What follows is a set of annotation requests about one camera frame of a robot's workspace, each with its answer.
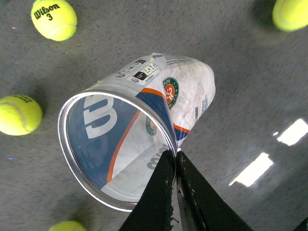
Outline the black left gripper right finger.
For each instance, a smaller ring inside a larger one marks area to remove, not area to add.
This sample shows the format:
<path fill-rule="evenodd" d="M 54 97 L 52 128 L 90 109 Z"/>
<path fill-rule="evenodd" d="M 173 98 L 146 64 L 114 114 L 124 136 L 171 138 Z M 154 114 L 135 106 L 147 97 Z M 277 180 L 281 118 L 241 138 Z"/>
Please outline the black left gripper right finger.
<path fill-rule="evenodd" d="M 251 231 L 217 194 L 184 152 L 177 161 L 177 197 L 184 231 Z"/>

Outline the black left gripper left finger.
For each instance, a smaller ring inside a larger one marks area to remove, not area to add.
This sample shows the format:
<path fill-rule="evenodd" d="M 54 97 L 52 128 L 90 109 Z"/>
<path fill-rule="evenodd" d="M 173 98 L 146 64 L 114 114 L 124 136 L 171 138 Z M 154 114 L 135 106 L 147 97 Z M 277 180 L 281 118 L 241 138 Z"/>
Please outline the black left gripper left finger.
<path fill-rule="evenodd" d="M 166 150 L 162 153 L 139 202 L 120 227 L 121 231 L 171 230 L 174 175 L 174 155 L 170 150 Z"/>

